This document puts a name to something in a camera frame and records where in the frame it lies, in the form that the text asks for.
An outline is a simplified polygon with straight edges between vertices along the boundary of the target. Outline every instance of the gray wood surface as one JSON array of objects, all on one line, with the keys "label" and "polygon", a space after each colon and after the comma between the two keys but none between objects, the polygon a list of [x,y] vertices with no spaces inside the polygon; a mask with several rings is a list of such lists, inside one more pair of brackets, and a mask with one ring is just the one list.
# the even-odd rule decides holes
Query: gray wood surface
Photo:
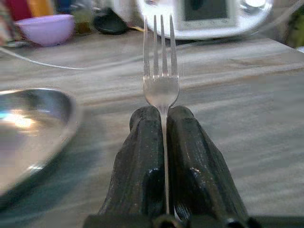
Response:
[{"label": "gray wood surface", "polygon": [[[60,87],[84,118],[56,170],[0,213],[0,227],[80,228],[102,205],[129,118],[147,105],[140,32],[17,49],[63,70],[0,58],[0,90]],[[304,216],[304,55],[270,39],[178,47],[180,96],[222,151],[251,215]]]}]

